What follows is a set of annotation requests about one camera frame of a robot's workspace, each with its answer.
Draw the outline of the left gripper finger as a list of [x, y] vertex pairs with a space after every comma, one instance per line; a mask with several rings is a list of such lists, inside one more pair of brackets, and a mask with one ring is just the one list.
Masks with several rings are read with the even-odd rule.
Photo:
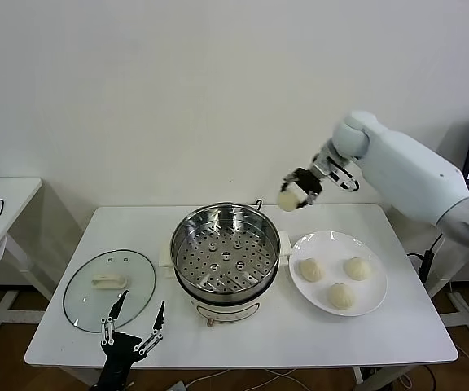
[[115, 327], [115, 321], [118, 319], [125, 298], [128, 295], [129, 290], [125, 290], [120, 294], [118, 300], [112, 305], [108, 316], [101, 318], [101, 346], [112, 346], [115, 343], [125, 339], [123, 332], [117, 332]]
[[164, 308], [165, 301], [162, 301], [151, 334], [147, 339], [141, 340], [139, 344], [134, 346], [134, 352], [138, 355], [148, 355], [163, 340]]

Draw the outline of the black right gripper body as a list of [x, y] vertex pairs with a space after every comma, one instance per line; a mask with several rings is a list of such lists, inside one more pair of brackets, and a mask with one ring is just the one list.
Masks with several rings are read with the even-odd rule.
[[295, 184], [306, 195], [319, 195], [322, 192], [322, 185], [318, 178], [307, 169], [297, 168], [294, 171]]

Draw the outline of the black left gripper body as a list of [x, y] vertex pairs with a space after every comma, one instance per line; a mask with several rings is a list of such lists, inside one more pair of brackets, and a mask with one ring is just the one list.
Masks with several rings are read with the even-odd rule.
[[113, 340], [112, 345], [103, 346], [106, 361], [96, 383], [97, 386], [126, 386], [131, 367], [144, 359], [139, 350], [134, 351], [134, 347], [142, 342], [140, 337], [115, 332]]

